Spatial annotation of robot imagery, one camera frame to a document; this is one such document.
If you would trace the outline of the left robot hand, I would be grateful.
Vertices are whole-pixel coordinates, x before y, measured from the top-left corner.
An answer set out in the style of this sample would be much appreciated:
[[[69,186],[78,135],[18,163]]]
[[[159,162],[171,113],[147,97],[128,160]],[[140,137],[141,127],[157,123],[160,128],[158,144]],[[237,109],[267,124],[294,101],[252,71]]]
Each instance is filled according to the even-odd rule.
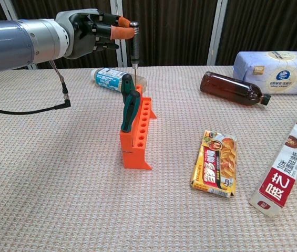
[[[59,12],[55,21],[69,36],[69,45],[64,55],[77,59],[86,54],[105,49],[117,50],[116,39],[132,39],[139,33],[138,26],[123,16],[102,12],[95,8]]]

